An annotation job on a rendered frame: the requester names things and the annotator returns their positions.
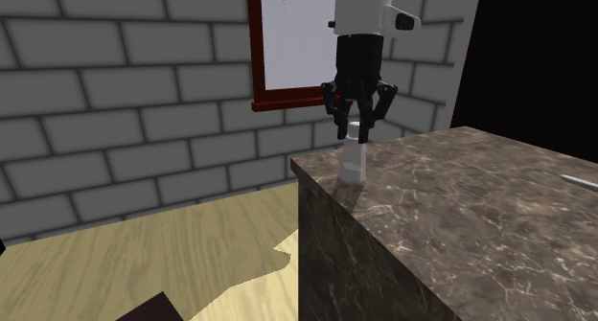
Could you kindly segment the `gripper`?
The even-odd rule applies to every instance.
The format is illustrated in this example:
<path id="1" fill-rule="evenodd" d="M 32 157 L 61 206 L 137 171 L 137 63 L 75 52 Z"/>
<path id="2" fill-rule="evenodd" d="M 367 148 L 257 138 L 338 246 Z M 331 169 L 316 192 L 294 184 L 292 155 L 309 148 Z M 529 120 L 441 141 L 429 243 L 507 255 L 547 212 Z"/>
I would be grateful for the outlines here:
<path id="1" fill-rule="evenodd" d="M 326 112 L 333 116 L 337 126 L 338 140 L 343 140 L 348 133 L 348 116 L 353 103 L 343 96 L 344 82 L 363 83 L 357 97 L 360 144 L 369 141 L 369 130 L 386 116 L 398 93 L 395 84 L 380 80 L 382 49 L 383 37 L 378 34 L 348 34 L 337 38 L 334 81 L 323 82 L 320 88 Z"/>

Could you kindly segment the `white tall cup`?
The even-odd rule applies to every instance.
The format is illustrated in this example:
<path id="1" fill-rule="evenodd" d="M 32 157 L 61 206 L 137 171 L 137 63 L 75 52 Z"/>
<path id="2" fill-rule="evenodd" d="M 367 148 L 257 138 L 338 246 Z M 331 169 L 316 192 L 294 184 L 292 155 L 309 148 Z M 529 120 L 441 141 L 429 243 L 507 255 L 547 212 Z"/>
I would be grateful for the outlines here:
<path id="1" fill-rule="evenodd" d="M 360 184 L 366 178 L 366 145 L 358 142 L 359 122 L 350 122 L 344 139 L 339 179 L 348 184 Z"/>

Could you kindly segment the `red framed window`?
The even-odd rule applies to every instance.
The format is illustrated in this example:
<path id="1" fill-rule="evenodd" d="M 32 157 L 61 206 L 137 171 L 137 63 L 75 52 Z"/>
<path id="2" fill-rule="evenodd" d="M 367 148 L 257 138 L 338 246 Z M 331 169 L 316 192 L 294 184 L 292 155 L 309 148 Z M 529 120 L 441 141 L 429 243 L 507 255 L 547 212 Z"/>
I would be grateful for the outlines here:
<path id="1" fill-rule="evenodd" d="M 255 112 L 323 103 L 335 74 L 334 0 L 247 0 Z"/>

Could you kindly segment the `silver cutlery piece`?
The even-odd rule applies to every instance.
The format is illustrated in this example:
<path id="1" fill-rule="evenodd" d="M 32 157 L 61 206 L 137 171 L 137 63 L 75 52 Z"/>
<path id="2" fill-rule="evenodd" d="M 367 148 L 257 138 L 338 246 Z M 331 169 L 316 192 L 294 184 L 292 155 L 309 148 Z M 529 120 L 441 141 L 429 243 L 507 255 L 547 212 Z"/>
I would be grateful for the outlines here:
<path id="1" fill-rule="evenodd" d="M 571 175 L 567 175 L 567 174 L 561 174 L 560 178 L 565 181 L 568 182 L 570 184 L 576 185 L 578 187 L 587 189 L 589 191 L 593 191 L 595 193 L 598 193 L 598 184 L 579 178 L 579 177 L 575 177 L 575 176 L 571 176 Z"/>

